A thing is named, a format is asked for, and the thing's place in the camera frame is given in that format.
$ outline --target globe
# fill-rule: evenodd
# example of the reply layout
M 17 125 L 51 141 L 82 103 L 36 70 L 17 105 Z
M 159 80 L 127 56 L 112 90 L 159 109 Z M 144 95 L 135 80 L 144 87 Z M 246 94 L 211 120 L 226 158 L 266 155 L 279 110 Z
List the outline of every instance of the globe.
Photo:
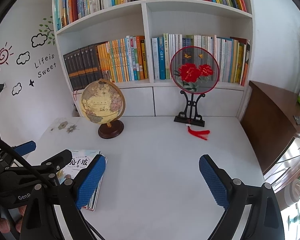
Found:
M 79 104 L 86 119 L 101 124 L 98 133 L 102 138 L 113 138 L 118 130 L 123 130 L 123 123 L 118 119 L 124 112 L 125 100 L 112 82 L 100 79 L 90 83 L 84 89 Z

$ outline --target green plant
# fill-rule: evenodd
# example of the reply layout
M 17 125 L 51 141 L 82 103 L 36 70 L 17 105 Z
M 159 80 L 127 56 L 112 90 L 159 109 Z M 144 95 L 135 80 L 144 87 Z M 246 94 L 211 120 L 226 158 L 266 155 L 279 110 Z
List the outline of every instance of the green plant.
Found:
M 43 20 L 46 21 L 45 24 L 39 24 L 39 26 L 40 27 L 44 26 L 45 29 L 44 30 L 39 29 L 39 32 L 47 35 L 48 39 L 50 40 L 50 41 L 48 41 L 48 44 L 50 44 L 52 42 L 53 45 L 55 45 L 56 41 L 55 41 L 54 30 L 53 30 L 53 25 L 52 25 L 52 16 L 50 16 L 49 21 L 47 21 L 47 18 L 43 18 Z

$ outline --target red flower embroidery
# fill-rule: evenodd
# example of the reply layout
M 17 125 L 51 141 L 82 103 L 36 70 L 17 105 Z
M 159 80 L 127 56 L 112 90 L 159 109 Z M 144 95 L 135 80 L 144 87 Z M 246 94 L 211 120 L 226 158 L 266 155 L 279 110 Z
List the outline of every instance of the red flower embroidery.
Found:
M 213 70 L 211 69 L 211 67 L 207 64 L 205 65 L 200 65 L 199 66 L 200 69 L 200 74 L 201 76 L 207 77 L 213 74 Z
M 185 82 L 196 82 L 200 77 L 201 71 L 197 69 L 193 63 L 186 63 L 178 69 L 182 81 Z

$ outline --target tree decal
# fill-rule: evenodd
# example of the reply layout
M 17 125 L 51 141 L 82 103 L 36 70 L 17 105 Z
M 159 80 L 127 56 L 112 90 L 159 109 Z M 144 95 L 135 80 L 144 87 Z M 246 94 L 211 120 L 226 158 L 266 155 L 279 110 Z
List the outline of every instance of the tree decal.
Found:
M 54 30 L 53 30 L 53 23 L 52 23 L 52 16 L 50 16 L 49 19 L 47 18 L 43 18 L 42 20 L 44 20 L 44 24 L 39 24 L 40 27 L 43 27 L 42 29 L 39 29 L 39 32 L 41 32 L 42 34 L 47 35 L 49 41 L 48 44 L 50 44 L 52 42 L 53 45 L 56 44 L 56 38 L 54 36 Z

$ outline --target wooden globe base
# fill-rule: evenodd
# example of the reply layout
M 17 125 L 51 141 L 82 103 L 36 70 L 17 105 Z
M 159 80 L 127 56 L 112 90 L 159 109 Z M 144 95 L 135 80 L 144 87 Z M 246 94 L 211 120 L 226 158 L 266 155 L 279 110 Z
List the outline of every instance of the wooden globe base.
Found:
M 124 128 L 123 122 L 116 120 L 110 123 L 100 125 L 98 135 L 104 139 L 111 139 L 118 136 Z

